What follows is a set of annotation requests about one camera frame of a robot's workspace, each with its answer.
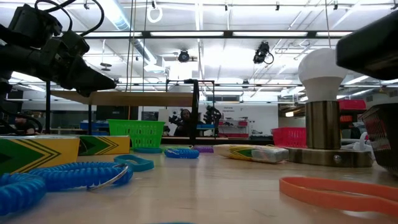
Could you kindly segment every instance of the workbench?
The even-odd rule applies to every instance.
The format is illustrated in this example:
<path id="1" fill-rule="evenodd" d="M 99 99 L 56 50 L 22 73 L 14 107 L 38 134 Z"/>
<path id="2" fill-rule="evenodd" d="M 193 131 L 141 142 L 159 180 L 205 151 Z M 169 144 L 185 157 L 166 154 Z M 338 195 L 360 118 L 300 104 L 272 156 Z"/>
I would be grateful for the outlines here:
<path id="1" fill-rule="evenodd" d="M 329 210 L 279 192 L 285 176 L 353 180 L 398 187 L 376 163 L 373 168 L 342 169 L 304 164 L 263 164 L 201 154 L 171 159 L 136 154 L 155 169 L 135 172 L 131 182 L 97 192 L 83 189 L 50 192 L 34 208 L 0 218 L 16 223 L 397 223 L 379 213 Z M 79 161 L 112 161 L 114 155 L 81 156 Z"/>

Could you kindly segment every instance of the light bulb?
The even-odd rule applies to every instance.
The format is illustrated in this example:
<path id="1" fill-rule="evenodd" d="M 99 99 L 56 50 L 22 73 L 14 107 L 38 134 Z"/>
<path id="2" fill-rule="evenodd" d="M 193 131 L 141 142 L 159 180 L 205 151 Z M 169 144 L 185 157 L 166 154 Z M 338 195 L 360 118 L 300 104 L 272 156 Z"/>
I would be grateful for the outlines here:
<path id="1" fill-rule="evenodd" d="M 298 78 L 305 86 L 308 101 L 335 101 L 338 88 L 347 70 L 336 65 L 333 49 L 318 49 L 303 58 Z"/>

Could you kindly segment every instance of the yellow box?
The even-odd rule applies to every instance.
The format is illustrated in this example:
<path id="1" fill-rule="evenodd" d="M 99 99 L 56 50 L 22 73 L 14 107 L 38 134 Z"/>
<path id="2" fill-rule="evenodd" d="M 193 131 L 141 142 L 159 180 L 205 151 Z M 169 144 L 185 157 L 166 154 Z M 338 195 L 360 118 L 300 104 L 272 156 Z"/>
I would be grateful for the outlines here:
<path id="1" fill-rule="evenodd" d="M 79 142 L 74 136 L 1 136 L 0 174 L 76 162 Z"/>
<path id="2" fill-rule="evenodd" d="M 79 136 L 79 156 L 129 154 L 129 136 Z"/>

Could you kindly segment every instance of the orange wristband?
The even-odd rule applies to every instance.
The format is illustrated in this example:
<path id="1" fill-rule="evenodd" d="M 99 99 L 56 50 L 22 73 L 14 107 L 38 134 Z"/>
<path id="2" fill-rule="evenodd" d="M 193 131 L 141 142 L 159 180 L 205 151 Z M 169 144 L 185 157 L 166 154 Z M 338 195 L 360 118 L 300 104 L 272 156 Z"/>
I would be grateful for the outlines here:
<path id="1" fill-rule="evenodd" d="M 323 208 L 380 212 L 398 217 L 398 189 L 394 187 L 313 177 L 284 177 L 279 179 L 279 190 Z"/>

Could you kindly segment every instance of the green basket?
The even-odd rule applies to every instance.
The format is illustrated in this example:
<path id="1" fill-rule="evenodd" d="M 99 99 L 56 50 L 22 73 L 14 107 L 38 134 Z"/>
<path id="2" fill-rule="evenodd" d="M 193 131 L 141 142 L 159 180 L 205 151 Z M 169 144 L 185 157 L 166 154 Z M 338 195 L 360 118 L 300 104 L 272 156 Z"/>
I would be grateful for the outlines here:
<path id="1" fill-rule="evenodd" d="M 164 122 L 131 121 L 109 119 L 109 132 L 112 136 L 129 135 L 132 148 L 159 148 L 162 140 Z"/>

